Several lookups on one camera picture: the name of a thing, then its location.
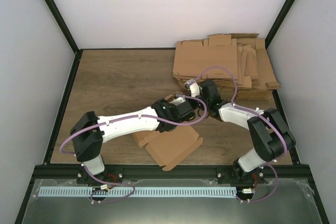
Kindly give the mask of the cardboard box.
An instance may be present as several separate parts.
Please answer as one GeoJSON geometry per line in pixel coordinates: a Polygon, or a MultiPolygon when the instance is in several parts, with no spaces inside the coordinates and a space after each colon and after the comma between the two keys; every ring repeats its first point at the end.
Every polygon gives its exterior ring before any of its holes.
{"type": "Polygon", "coordinates": [[[132,133],[134,141],[139,147],[144,147],[155,162],[167,172],[186,159],[203,143],[203,138],[190,125],[197,120],[193,100],[177,106],[170,102],[180,93],[166,96],[155,103],[161,109],[159,118],[175,123],[184,123],[184,126],[169,124],[155,119],[158,123],[153,130],[143,130],[132,133]]]}

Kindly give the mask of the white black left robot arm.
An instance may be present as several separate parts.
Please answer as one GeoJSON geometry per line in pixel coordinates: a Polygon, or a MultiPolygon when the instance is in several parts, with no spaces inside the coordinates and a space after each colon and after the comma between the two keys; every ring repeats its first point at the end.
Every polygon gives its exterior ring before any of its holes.
{"type": "Polygon", "coordinates": [[[76,160],[88,168],[88,176],[95,184],[102,184],[107,178],[100,154],[103,143],[140,131],[172,131],[195,119],[196,107],[197,102],[178,97],[171,102],[160,99],[143,110],[116,116],[86,112],[70,130],[76,160]]]}

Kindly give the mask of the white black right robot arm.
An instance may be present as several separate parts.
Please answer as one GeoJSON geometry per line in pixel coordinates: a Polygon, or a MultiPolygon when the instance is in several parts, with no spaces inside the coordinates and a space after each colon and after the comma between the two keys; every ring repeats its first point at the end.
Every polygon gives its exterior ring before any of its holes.
{"type": "Polygon", "coordinates": [[[233,164],[233,177],[238,183],[248,182],[256,168],[286,155],[295,147],[296,140],[278,110],[253,110],[239,106],[234,101],[224,101],[213,80],[199,84],[195,80],[189,80],[185,86],[192,97],[197,97],[206,104],[210,117],[249,131],[253,148],[233,164]]]}

